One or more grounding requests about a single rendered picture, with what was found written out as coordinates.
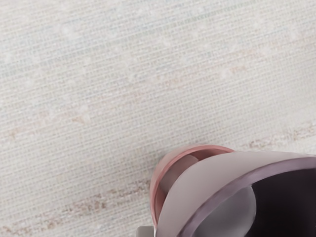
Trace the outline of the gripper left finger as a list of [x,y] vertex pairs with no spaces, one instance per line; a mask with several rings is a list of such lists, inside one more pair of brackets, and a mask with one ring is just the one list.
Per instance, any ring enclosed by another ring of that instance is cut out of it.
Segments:
[[136,237],[156,237],[154,226],[139,226],[136,230]]

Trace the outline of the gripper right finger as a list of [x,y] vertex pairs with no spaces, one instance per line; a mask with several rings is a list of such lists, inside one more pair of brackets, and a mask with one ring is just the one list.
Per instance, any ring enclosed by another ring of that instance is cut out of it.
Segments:
[[222,201],[213,210],[205,204],[198,212],[204,219],[192,237],[245,237],[256,216],[256,198],[251,186]]

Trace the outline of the lilac cup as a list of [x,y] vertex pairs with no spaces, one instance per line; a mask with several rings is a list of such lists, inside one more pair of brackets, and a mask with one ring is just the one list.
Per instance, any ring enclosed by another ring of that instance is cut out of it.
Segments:
[[255,182],[284,172],[316,168],[316,156],[247,151],[206,158],[185,170],[168,192],[156,237],[192,237],[221,203]]

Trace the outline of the pink cup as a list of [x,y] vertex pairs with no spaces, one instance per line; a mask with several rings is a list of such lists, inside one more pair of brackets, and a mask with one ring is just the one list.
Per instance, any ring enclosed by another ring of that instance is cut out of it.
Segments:
[[216,145],[209,144],[193,144],[176,148],[166,153],[157,163],[150,181],[150,210],[153,224],[156,227],[158,219],[165,201],[167,191],[162,189],[161,180],[171,167],[183,157],[192,155],[198,160],[203,160],[212,156],[231,153],[234,150]]

